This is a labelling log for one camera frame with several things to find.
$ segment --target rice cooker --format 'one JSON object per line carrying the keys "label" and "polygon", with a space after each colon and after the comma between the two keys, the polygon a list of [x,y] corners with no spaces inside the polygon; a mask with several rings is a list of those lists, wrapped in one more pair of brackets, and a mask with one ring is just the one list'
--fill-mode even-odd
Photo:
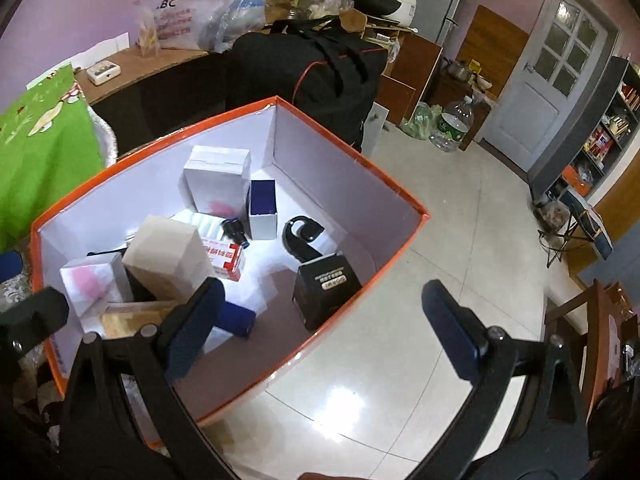
{"label": "rice cooker", "polygon": [[400,8],[385,18],[399,22],[403,27],[409,27],[415,14],[415,0],[398,0]]}

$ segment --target screw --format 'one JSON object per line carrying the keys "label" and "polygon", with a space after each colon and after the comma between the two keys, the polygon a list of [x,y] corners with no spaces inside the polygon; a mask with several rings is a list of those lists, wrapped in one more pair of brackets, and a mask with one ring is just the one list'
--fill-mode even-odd
{"label": "screw", "polygon": [[82,336],[82,342],[87,344],[87,345],[89,345],[89,344],[93,343],[97,337],[98,337],[97,333],[95,333],[95,332],[87,332],[86,334],[84,334]]}
{"label": "screw", "polygon": [[504,330],[499,326],[490,326],[489,330],[487,330],[486,332],[489,338],[497,339],[498,341],[502,341],[505,336]]}
{"label": "screw", "polygon": [[145,325],[140,329],[142,337],[153,337],[156,335],[156,332],[158,332],[158,327],[152,323]]}
{"label": "screw", "polygon": [[558,348],[562,348],[562,345],[564,345],[564,340],[558,334],[552,334],[549,338],[549,342]]}

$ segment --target desk surface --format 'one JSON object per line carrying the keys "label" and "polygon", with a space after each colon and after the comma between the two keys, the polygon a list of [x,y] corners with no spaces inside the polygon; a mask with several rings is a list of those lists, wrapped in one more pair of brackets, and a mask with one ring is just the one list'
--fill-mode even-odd
{"label": "desk surface", "polygon": [[76,81],[78,81],[78,84],[84,91],[87,102],[93,105],[117,91],[133,85],[133,83],[137,83],[145,77],[152,76],[172,66],[206,55],[207,52],[203,50],[165,48],[162,49],[157,56],[142,57],[140,48],[132,46],[106,58],[120,66],[122,73],[119,76],[100,86],[96,86],[89,81],[86,70],[81,70],[76,74]]}

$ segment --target pot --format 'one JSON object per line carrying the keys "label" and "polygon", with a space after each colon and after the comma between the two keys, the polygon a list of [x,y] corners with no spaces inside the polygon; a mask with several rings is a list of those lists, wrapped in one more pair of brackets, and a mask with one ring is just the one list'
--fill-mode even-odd
{"label": "pot", "polygon": [[461,83],[468,83],[473,75],[473,72],[469,70],[466,66],[464,66],[459,61],[450,60],[449,66],[447,67],[447,73],[455,79],[456,81],[460,81]]}
{"label": "pot", "polygon": [[400,5],[398,0],[353,0],[353,7],[356,10],[379,18],[393,14]]}

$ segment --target door frame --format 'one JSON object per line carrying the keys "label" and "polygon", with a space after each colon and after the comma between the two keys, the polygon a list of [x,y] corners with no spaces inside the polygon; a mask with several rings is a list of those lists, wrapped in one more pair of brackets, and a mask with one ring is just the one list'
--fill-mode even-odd
{"label": "door frame", "polygon": [[[602,77],[604,69],[606,68],[606,62],[604,62],[604,60],[609,60],[609,58],[618,51],[622,42],[622,34],[620,32],[620,28],[596,3],[594,3],[593,0],[577,1],[582,7],[587,10],[588,13],[590,13],[591,16],[598,20],[598,22],[600,22],[600,24],[604,27],[607,33],[607,39],[602,52],[600,53],[600,57],[598,58],[596,68],[593,70],[593,73],[591,74],[590,78],[587,81],[587,84],[578,97],[574,108],[572,108],[572,111],[581,106],[581,103],[584,101],[586,94],[591,95],[591,93],[593,93],[595,85]],[[554,4],[555,0],[544,0],[542,8],[538,13],[536,24],[534,25],[533,30],[529,35],[529,40],[527,41],[527,44],[520,54],[520,58],[518,58],[516,66],[513,68],[513,71],[511,71],[511,75],[509,76],[509,79],[507,79],[507,83],[504,86],[504,89],[500,93],[500,97],[498,98],[498,105],[491,111],[491,113],[489,113],[486,121],[480,127],[480,130],[478,131],[478,134],[474,139],[476,142],[484,139],[485,134],[491,127],[491,124],[493,120],[495,120],[497,113],[500,111],[500,103],[503,103],[507,100],[505,99],[505,96],[508,94],[508,92],[513,92],[516,89],[520,73],[524,70],[525,65],[529,62],[529,58],[533,55],[536,47],[538,46],[539,37],[544,33],[545,27],[547,25],[545,19],[549,16],[549,13],[551,12]],[[539,170],[540,168],[539,162],[545,154],[545,151],[554,143],[554,139],[563,130],[570,129],[570,126],[568,126],[569,122],[570,124],[573,124],[575,122],[575,117],[572,117],[572,111],[569,111],[568,117],[555,132],[550,132],[546,134],[545,137],[543,137],[542,141],[540,142],[540,147],[537,148],[534,152],[535,162],[527,171],[527,174],[529,176],[533,176],[535,173],[537,173],[537,170]]]}

